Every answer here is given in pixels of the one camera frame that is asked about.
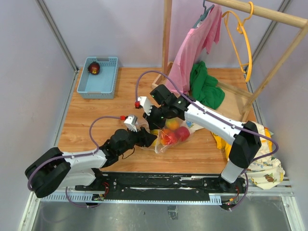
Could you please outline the yellow fake fruit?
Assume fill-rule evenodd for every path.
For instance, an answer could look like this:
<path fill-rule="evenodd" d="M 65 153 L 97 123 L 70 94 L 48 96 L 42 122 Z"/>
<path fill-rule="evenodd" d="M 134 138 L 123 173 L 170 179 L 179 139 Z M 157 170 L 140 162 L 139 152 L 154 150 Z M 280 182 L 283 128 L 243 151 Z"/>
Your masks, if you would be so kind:
<path fill-rule="evenodd" d="M 160 130 L 159 129 L 153 129 L 153 130 L 150 130 L 150 133 L 158 136 L 160 134 Z"/>

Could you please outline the clear zip top bag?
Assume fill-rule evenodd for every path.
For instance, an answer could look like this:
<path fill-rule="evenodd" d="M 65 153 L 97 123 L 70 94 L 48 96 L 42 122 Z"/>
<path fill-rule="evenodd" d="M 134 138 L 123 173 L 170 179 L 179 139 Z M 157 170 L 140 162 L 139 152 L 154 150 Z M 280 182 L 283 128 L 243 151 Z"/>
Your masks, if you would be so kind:
<path fill-rule="evenodd" d="M 187 122 L 179 118 L 167 119 L 162 127 L 152 130 L 149 129 L 146 120 L 142 118 L 137 122 L 137 128 L 141 127 L 145 127 L 148 132 L 156 136 L 150 147 L 142 147 L 142 149 L 154 151 L 156 154 L 188 141 L 194 133 Z"/>

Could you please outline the dark red fake apple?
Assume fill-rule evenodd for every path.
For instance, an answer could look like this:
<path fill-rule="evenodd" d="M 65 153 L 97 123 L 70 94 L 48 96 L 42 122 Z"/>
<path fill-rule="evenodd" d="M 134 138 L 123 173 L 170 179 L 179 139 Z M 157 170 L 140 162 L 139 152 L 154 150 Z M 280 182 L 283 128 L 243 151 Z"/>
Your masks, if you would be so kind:
<path fill-rule="evenodd" d="M 88 72 L 92 75 L 98 75 L 100 72 L 100 64 L 98 62 L 92 62 L 88 66 Z"/>

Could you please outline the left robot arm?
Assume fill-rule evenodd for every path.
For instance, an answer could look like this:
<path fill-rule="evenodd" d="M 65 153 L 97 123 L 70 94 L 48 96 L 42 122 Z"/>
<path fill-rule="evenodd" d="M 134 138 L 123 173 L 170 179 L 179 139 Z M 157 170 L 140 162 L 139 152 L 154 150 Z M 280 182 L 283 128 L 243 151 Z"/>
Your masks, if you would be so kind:
<path fill-rule="evenodd" d="M 102 187 L 103 178 L 95 174 L 95 169 L 111 166 L 135 146 L 150 147 L 156 138 L 144 127 L 137 132 L 118 129 L 102 146 L 91 151 L 69 153 L 52 147 L 25 170 L 28 189 L 38 198 L 77 185 L 96 191 Z"/>

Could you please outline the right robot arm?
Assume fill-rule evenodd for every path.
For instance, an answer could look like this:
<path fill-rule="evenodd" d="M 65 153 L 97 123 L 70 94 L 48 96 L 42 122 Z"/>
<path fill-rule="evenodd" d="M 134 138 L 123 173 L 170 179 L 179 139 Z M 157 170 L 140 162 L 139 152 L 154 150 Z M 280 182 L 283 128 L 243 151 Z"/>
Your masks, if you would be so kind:
<path fill-rule="evenodd" d="M 150 95 L 158 106 L 147 97 L 137 97 L 135 107 L 144 110 L 143 116 L 152 128 L 161 127 L 163 120 L 177 117 L 213 132 L 231 145 L 229 160 L 218 177 L 218 187 L 226 193 L 234 189 L 236 180 L 253 162 L 261 147 L 256 124 L 227 118 L 186 94 L 177 97 L 165 85 L 157 86 Z"/>

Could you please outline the green fake fruit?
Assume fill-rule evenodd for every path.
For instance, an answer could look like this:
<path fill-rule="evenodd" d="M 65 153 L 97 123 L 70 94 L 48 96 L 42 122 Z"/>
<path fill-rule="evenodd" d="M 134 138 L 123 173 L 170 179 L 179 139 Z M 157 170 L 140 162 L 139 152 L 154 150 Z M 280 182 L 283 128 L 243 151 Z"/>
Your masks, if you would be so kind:
<path fill-rule="evenodd" d="M 177 130 L 180 127 L 180 123 L 177 119 L 173 118 L 173 119 L 167 119 L 165 126 L 169 129 L 169 130 Z"/>

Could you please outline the orange round fake fruit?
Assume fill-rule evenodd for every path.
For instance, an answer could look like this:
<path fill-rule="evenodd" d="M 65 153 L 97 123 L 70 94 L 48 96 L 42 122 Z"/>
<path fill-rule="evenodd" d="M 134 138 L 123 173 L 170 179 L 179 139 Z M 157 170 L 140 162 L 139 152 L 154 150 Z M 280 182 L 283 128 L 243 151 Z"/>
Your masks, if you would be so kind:
<path fill-rule="evenodd" d="M 175 143 L 178 142 L 178 137 L 177 137 L 175 132 L 169 131 L 167 134 L 168 134 L 168 136 L 170 138 L 169 145 L 172 145 L 172 144 L 175 144 Z"/>

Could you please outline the red fake fruit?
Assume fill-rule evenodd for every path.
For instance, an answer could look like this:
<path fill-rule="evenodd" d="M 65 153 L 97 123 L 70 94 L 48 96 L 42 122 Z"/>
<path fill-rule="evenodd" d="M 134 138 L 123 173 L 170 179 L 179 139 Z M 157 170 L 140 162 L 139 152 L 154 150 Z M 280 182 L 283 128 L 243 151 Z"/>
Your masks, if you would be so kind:
<path fill-rule="evenodd" d="M 189 138 L 190 131 L 187 127 L 181 126 L 175 130 L 175 134 L 177 135 L 180 142 L 184 142 Z"/>

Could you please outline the green cloth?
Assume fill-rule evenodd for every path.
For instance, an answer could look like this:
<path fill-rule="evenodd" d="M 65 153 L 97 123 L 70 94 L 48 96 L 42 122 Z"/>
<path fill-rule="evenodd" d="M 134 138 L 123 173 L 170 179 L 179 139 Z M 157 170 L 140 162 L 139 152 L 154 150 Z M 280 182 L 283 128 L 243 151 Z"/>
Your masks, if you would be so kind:
<path fill-rule="evenodd" d="M 225 98 L 225 92 L 218 87 L 218 80 L 211 76 L 204 61 L 193 64 L 190 73 L 190 95 L 211 109 L 217 109 Z"/>

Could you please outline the light blue plastic basket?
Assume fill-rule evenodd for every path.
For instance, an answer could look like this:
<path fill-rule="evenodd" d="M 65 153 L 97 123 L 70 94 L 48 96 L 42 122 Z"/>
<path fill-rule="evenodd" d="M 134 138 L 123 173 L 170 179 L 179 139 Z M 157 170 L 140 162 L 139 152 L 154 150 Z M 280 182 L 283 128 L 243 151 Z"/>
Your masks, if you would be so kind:
<path fill-rule="evenodd" d="M 92 63 L 100 66 L 98 74 L 91 74 L 88 70 Z M 118 58 L 87 57 L 81 73 L 77 93 L 84 99 L 113 99 L 118 74 Z"/>

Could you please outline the pink shirt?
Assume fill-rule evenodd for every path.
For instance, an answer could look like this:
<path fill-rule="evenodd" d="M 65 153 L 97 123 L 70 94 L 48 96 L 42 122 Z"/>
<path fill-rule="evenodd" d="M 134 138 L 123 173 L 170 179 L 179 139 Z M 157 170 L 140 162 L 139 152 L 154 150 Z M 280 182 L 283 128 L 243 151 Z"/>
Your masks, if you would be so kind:
<path fill-rule="evenodd" d="M 180 92 L 190 91 L 190 73 L 193 64 L 198 60 L 205 49 L 211 52 L 213 43 L 220 39 L 222 8 L 215 4 L 207 17 L 198 26 L 189 30 L 173 62 L 165 86 L 173 93 L 178 88 Z"/>

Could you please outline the teal hanger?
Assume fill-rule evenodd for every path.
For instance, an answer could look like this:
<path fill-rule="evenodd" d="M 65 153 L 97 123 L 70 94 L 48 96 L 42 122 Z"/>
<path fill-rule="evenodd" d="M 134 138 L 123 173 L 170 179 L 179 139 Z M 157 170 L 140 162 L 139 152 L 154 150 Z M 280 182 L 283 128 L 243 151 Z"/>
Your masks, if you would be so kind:
<path fill-rule="evenodd" d="M 200 15 L 198 20 L 193 25 L 193 27 L 192 27 L 193 29 L 196 29 L 197 27 L 199 27 L 202 24 L 202 22 L 206 19 L 207 15 L 210 13 L 210 11 L 215 7 L 214 4 L 212 4 L 210 7 L 207 7 L 205 2 L 206 2 L 206 0 L 203 0 L 204 12 L 203 12 L 203 14 Z"/>

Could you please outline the dinosaur print cloth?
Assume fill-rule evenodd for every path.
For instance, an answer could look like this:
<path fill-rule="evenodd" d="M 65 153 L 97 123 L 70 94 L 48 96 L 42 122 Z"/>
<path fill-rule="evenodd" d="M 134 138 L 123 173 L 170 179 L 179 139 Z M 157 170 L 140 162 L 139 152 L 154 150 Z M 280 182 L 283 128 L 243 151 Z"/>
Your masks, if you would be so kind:
<path fill-rule="evenodd" d="M 257 130 L 259 134 L 265 135 L 268 138 L 271 138 L 270 132 L 268 128 L 265 128 L 263 125 L 254 122 L 257 126 Z M 201 126 L 186 122 L 189 128 L 192 131 L 197 131 L 202 129 Z M 213 132 L 211 132 L 213 138 L 215 139 L 216 146 L 222 153 L 225 154 L 227 160 L 229 160 L 229 154 L 231 151 L 231 145 L 227 144 L 221 137 L 217 136 Z M 263 156 L 265 154 L 269 154 L 273 151 L 272 142 L 260 138 L 261 140 L 261 148 L 257 152 L 255 158 L 259 156 Z M 283 182 L 285 171 L 281 165 L 281 162 L 278 158 L 274 157 L 273 155 L 263 157 L 259 160 L 254 161 L 250 164 L 248 169 L 246 170 L 246 174 L 248 177 L 249 183 L 264 189 L 269 190 L 274 186 Z"/>

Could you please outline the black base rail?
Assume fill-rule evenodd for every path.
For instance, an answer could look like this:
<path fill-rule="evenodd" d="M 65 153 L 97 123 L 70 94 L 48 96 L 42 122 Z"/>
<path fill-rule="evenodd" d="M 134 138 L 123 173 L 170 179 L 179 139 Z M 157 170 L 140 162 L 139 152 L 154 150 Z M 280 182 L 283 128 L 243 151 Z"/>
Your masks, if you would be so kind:
<path fill-rule="evenodd" d="M 219 175 L 120 173 L 98 174 L 89 186 L 77 183 L 75 191 L 89 191 L 91 204 L 98 202 L 231 204 L 246 192 L 247 184 L 238 178 L 225 182 Z"/>

